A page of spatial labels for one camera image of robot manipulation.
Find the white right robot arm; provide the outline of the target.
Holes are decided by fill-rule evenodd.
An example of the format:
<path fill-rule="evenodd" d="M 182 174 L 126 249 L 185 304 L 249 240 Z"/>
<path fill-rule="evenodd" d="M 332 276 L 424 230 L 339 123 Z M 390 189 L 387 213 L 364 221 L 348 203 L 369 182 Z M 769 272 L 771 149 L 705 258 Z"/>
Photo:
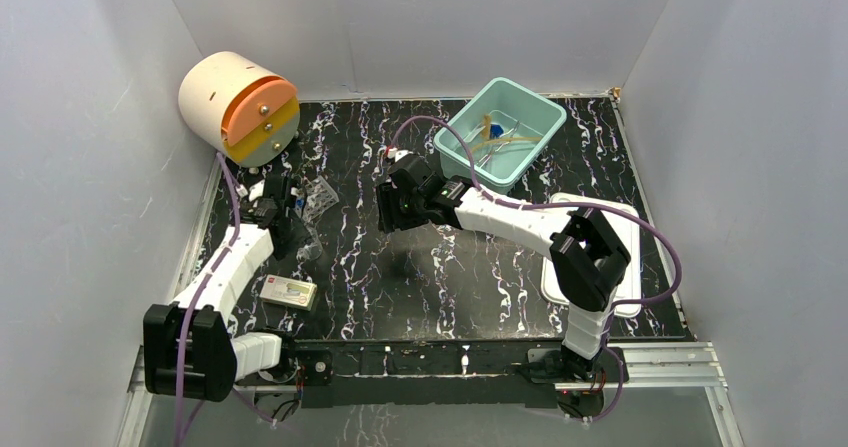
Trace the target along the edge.
<path fill-rule="evenodd" d="M 417 154 L 392 148 L 387 157 L 388 177 L 376 188 L 380 231 L 447 225 L 544 256 L 568 304 L 565 336 L 559 353 L 532 360 L 524 370 L 538 380 L 588 381 L 598 373 L 614 300 L 633 278 L 629 239 L 606 210 L 586 204 L 534 209 L 468 178 L 447 179 Z"/>

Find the white red slide box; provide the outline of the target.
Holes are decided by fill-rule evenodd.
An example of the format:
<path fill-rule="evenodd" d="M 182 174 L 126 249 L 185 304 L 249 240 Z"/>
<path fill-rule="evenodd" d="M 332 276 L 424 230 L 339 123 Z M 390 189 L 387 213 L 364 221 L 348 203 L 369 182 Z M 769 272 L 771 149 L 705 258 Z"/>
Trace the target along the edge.
<path fill-rule="evenodd" d="M 259 298 L 267 303 L 309 311 L 317 291 L 318 286 L 313 282 L 268 275 L 263 282 Z"/>

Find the mint green plastic bin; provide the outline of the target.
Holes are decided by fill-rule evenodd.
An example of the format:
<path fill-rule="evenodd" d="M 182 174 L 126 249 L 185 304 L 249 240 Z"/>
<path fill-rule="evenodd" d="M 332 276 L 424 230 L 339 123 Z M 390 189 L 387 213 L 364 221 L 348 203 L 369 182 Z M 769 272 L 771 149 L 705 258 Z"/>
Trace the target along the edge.
<path fill-rule="evenodd" d="M 442 174 L 507 194 L 565 124 L 565 109 L 504 77 L 491 80 L 434 137 Z"/>

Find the amber rubber tube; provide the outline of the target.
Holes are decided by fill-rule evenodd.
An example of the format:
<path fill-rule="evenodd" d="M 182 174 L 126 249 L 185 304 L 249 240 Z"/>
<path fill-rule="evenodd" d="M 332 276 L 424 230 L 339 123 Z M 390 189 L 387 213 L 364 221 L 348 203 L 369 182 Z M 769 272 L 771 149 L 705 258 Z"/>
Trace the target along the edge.
<path fill-rule="evenodd" d="M 479 150 L 484 148 L 492 147 L 492 148 L 501 148 L 507 144 L 516 143 L 516 142 L 540 142 L 542 140 L 541 136 L 515 136 L 510 134 L 507 136 L 505 133 L 499 138 L 490 138 L 490 128 L 491 125 L 495 124 L 493 118 L 490 114 L 484 114 L 482 117 L 480 137 L 481 141 L 476 145 L 470 148 L 472 153 L 476 153 Z"/>

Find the clear glass beaker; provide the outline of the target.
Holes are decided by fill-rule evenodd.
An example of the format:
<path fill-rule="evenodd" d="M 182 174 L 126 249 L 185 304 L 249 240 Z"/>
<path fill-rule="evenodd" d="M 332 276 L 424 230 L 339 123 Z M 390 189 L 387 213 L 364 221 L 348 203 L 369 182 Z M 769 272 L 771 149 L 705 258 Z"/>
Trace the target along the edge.
<path fill-rule="evenodd" d="M 298 261 L 314 261 L 323 254 L 323 245 L 320 238 L 314 233 L 309 232 L 299 245 L 296 251 Z"/>

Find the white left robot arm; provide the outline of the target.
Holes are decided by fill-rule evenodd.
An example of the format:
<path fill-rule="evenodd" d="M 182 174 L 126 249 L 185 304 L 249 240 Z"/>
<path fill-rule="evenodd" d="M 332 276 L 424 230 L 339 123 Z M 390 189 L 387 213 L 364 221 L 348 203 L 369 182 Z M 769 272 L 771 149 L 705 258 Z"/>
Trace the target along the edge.
<path fill-rule="evenodd" d="M 294 378 L 293 339 L 272 330 L 232 337 L 227 320 L 259 267 L 281 258 L 284 238 L 306 200 L 288 175 L 255 185 L 238 202 L 239 224 L 227 228 L 212 257 L 168 304 L 143 317 L 144 381 L 152 394 L 221 402 L 234 385 L 260 371 L 275 383 Z"/>

